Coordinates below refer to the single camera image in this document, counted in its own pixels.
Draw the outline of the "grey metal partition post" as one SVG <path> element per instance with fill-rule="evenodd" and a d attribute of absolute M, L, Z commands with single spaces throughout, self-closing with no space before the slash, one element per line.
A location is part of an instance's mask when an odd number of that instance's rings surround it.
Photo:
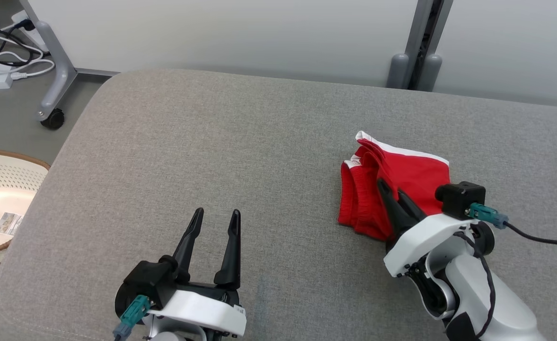
<path fill-rule="evenodd" d="M 438 44 L 453 2 L 454 0 L 417 0 L 405 49 L 409 57 L 405 89 L 416 90 L 424 58 L 428 54 L 438 54 Z"/>

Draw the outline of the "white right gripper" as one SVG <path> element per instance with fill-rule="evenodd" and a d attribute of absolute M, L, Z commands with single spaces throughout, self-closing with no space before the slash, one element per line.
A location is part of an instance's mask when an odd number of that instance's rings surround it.
<path fill-rule="evenodd" d="M 460 227 L 469 227 L 471 219 L 458 220 L 445 214 L 427 214 L 401 188 L 392 190 L 380 178 L 377 181 L 383 206 L 387 212 L 391 231 L 389 238 L 399 238 L 384 257 L 384 264 L 392 277 L 406 272 L 424 255 L 438 247 Z"/>

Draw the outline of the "white power strip with plugs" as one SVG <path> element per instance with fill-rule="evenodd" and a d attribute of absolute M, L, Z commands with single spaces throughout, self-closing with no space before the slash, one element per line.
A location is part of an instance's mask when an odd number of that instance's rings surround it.
<path fill-rule="evenodd" d="M 33 21 L 29 18 L 28 14 L 25 10 L 22 10 L 18 13 L 15 13 L 11 16 L 12 22 L 18 26 L 21 22 L 24 21 L 19 30 L 28 37 L 28 39 L 34 43 L 40 50 L 44 53 L 48 53 L 49 49 L 47 48 L 40 32 L 38 32 L 36 26 L 34 25 Z"/>

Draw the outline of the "grey cylindrical post bumper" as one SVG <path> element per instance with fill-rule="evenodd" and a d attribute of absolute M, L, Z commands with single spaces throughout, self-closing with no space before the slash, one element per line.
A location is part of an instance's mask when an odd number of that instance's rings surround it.
<path fill-rule="evenodd" d="M 442 66 L 442 57 L 438 54 L 428 54 L 423 61 L 419 77 L 417 78 L 418 91 L 433 91 Z"/>
<path fill-rule="evenodd" d="M 386 87 L 404 89 L 407 79 L 409 57 L 407 54 L 395 54 L 391 58 L 390 69 L 386 80 Z"/>

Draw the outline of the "paper label in basket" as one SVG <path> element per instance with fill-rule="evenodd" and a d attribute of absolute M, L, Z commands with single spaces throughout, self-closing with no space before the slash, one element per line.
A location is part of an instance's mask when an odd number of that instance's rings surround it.
<path fill-rule="evenodd" d="M 0 218 L 0 234 L 14 236 L 22 221 L 22 215 L 12 212 L 4 212 Z"/>

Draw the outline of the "red white-striped shorts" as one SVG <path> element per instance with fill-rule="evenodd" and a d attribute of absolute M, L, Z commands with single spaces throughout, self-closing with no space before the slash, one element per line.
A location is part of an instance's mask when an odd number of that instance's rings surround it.
<path fill-rule="evenodd" d="M 395 229 L 378 190 L 379 180 L 386 182 L 394 199 L 402 190 L 424 214 L 441 212 L 435 192 L 451 181 L 446 159 L 378 142 L 362 130 L 355 138 L 360 147 L 341 165 L 339 224 L 383 242 L 393 235 Z"/>

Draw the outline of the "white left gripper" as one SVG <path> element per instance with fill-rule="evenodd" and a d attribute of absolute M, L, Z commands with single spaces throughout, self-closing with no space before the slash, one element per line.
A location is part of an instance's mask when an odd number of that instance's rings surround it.
<path fill-rule="evenodd" d="M 189 266 L 196 238 L 200 235 L 204 209 L 195 210 L 174 252 L 177 283 L 190 281 Z M 150 309 L 146 316 L 149 339 L 186 339 L 196 334 L 201 339 L 239 338 L 247 324 L 241 305 L 241 212 L 231 214 L 228 242 L 215 286 L 202 283 L 177 285 L 174 295 L 161 311 Z"/>

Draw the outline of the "grey table leg with caster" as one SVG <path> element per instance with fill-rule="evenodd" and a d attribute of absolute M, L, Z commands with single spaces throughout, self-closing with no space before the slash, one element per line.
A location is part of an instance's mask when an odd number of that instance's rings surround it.
<path fill-rule="evenodd" d="M 61 46 L 58 37 L 53 32 L 53 28 L 47 22 L 38 19 L 38 15 L 35 14 L 29 0 L 19 0 L 19 2 L 42 36 L 42 40 L 49 48 L 49 53 L 55 63 L 54 80 L 40 102 L 36 118 L 46 129 L 57 130 L 64 125 L 65 121 L 64 112 L 57 106 L 75 80 L 77 71 Z"/>

